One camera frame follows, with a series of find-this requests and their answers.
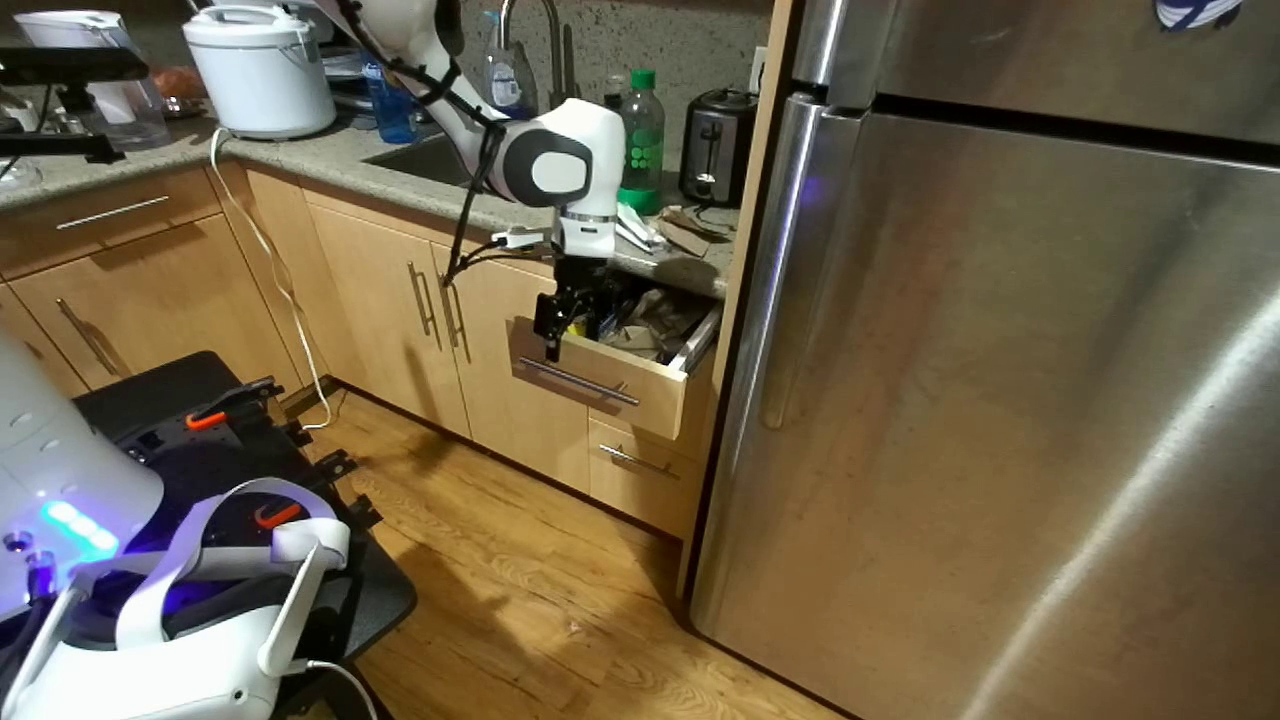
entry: blue water bottle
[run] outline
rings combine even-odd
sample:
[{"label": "blue water bottle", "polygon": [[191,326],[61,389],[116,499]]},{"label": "blue water bottle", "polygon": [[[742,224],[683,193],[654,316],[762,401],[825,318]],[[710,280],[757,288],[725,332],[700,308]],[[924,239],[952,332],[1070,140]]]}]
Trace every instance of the blue water bottle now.
[{"label": "blue water bottle", "polygon": [[374,119],[378,120],[378,135],[383,142],[406,145],[417,140],[413,128],[413,110],[417,102],[403,87],[387,83],[383,68],[374,58],[365,54],[362,73],[369,85],[369,97],[374,101]]}]

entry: wall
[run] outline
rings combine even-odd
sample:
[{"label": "wall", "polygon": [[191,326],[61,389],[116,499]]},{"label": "wall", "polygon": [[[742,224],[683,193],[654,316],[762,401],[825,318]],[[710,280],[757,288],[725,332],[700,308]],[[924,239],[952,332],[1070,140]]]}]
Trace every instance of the wall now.
[{"label": "wall", "polygon": [[[547,15],[539,0],[517,3],[511,36],[525,44],[545,111],[552,87]],[[466,49],[460,64],[479,85],[492,27],[481,13],[499,10],[502,1],[461,0],[461,5]],[[755,46],[768,37],[772,5],[772,0],[558,0],[557,10],[573,44],[566,65],[575,70],[584,99],[599,102],[611,73],[657,70],[658,99],[667,110],[667,167],[675,168],[686,106],[707,90],[746,87]],[[191,9],[183,0],[4,0],[0,44],[22,42],[14,13],[86,6],[123,14],[152,64],[191,64],[180,29]]]}]

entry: countertop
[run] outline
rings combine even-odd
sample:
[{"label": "countertop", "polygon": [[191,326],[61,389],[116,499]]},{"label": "countertop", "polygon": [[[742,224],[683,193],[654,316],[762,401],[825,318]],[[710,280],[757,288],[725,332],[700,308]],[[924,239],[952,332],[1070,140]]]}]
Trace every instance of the countertop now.
[{"label": "countertop", "polygon": [[[221,156],[261,163],[433,215],[456,219],[461,214],[466,197],[463,188],[365,163],[402,146],[387,145],[376,132],[344,127],[342,122],[303,140],[230,138],[223,143]],[[207,163],[209,140],[215,128],[216,122],[210,118],[170,123],[173,143],[131,152],[125,160],[110,165],[91,165],[79,156],[37,158],[35,164],[44,181],[36,187],[0,192],[0,213],[160,170]],[[671,201],[681,202],[678,193],[673,193]],[[488,231],[506,231],[513,225],[549,227],[553,213],[481,195],[472,202],[470,224]],[[708,210],[704,219],[736,227],[737,211]],[[646,255],[620,240],[613,265],[699,295],[724,297],[724,278],[732,256],[733,243],[727,240],[713,245],[705,258],[694,258],[675,247]]]}]

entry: white vr headset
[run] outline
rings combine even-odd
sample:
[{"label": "white vr headset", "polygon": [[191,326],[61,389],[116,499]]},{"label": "white vr headset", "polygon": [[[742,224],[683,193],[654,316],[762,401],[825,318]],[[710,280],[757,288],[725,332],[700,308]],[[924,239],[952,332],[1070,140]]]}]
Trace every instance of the white vr headset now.
[{"label": "white vr headset", "polygon": [[[243,493],[287,497],[310,515],[273,530],[270,547],[202,548],[214,511]],[[165,552],[82,565],[58,597],[14,678],[0,720],[259,720],[275,707],[326,570],[347,564],[349,528],[315,493],[279,478],[250,480],[197,502]],[[65,621],[110,571],[146,575],[120,610],[114,648],[67,639]],[[283,602],[228,614],[168,637],[164,602],[179,580],[239,580],[292,574]]]}]

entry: refrigerator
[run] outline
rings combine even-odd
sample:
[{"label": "refrigerator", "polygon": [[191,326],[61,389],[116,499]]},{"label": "refrigerator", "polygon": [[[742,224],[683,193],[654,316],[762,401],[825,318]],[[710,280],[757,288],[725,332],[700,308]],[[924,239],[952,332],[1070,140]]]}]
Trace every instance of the refrigerator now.
[{"label": "refrigerator", "polygon": [[1228,4],[806,3],[700,633],[864,720],[1280,717],[1280,3]]}]

